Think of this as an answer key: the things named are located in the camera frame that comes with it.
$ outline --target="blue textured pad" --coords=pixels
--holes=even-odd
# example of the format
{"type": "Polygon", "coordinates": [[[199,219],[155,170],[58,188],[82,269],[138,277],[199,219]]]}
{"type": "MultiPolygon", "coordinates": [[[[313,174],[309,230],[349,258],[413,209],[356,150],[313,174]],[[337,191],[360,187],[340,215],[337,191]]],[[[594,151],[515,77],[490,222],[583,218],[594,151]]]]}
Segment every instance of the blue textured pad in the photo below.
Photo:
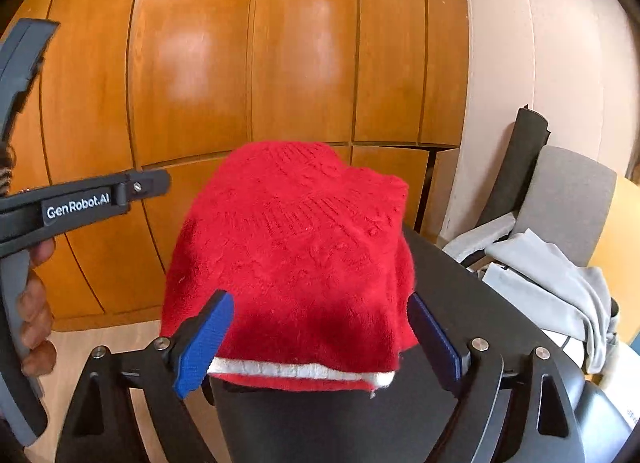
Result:
{"type": "Polygon", "coordinates": [[[193,336],[174,368],[174,390],[184,399],[202,384],[234,316],[234,299],[226,293],[193,336]]]}
{"type": "Polygon", "coordinates": [[[446,333],[416,293],[409,297],[407,315],[409,324],[438,377],[438,382],[443,389],[456,393],[462,380],[462,360],[446,333]]]}

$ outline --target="folded red sweater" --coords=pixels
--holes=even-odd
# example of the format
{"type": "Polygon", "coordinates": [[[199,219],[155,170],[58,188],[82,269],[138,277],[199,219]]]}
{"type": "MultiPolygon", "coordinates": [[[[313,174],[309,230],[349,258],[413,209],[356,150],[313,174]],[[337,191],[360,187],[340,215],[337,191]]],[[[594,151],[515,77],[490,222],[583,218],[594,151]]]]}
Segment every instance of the folded red sweater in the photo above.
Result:
{"type": "Polygon", "coordinates": [[[377,389],[417,341],[406,183],[346,166],[324,144],[229,154],[196,198],[167,274],[161,334],[220,288],[234,319],[209,373],[295,391],[377,389]]]}

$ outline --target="wooden floor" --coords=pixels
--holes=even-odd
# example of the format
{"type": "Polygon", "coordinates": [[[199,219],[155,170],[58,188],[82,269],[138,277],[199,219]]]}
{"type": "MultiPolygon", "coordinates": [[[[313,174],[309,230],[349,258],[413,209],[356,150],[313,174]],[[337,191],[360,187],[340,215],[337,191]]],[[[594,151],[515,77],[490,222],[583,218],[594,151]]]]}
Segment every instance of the wooden floor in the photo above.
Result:
{"type": "MultiPolygon", "coordinates": [[[[49,414],[49,428],[27,450],[33,463],[54,461],[66,409],[91,350],[100,344],[108,346],[114,353],[140,349],[153,340],[158,331],[159,322],[156,321],[52,335],[52,342],[58,349],[58,364],[53,374],[40,380],[45,393],[45,407],[49,414]]],[[[149,459],[151,463],[164,463],[166,459],[152,427],[142,391],[132,390],[132,397],[149,459]]],[[[215,408],[204,400],[199,390],[187,397],[186,404],[215,458],[220,463],[230,463],[215,408]]]]}

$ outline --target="beige wall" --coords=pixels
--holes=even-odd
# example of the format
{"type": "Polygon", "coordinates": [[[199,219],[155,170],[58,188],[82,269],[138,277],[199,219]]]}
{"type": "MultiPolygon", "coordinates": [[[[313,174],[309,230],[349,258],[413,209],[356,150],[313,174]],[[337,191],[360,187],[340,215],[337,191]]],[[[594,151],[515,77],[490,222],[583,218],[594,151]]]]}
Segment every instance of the beige wall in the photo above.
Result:
{"type": "Polygon", "coordinates": [[[474,226],[517,109],[549,121],[549,143],[624,174],[639,131],[639,60],[617,0],[468,0],[469,84],[442,237],[474,226]]]}

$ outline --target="metal bolt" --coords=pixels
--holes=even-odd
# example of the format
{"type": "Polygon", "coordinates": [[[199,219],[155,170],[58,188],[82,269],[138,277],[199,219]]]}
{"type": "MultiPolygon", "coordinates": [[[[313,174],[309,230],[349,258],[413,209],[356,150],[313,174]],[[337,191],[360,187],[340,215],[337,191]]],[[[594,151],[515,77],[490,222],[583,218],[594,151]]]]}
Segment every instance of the metal bolt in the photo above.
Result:
{"type": "Polygon", "coordinates": [[[158,337],[154,340],[154,348],[158,351],[164,351],[171,345],[171,341],[167,337],[158,337]]]}
{"type": "Polygon", "coordinates": [[[98,359],[102,358],[107,354],[107,348],[105,346],[98,346],[93,351],[91,351],[91,357],[98,359]]]}
{"type": "Polygon", "coordinates": [[[487,342],[486,340],[480,337],[474,338],[471,341],[471,345],[474,347],[475,350],[478,350],[478,351],[487,351],[489,348],[489,342],[487,342]]]}
{"type": "Polygon", "coordinates": [[[539,347],[536,348],[536,356],[542,360],[549,360],[551,358],[551,353],[547,348],[539,347]]]}

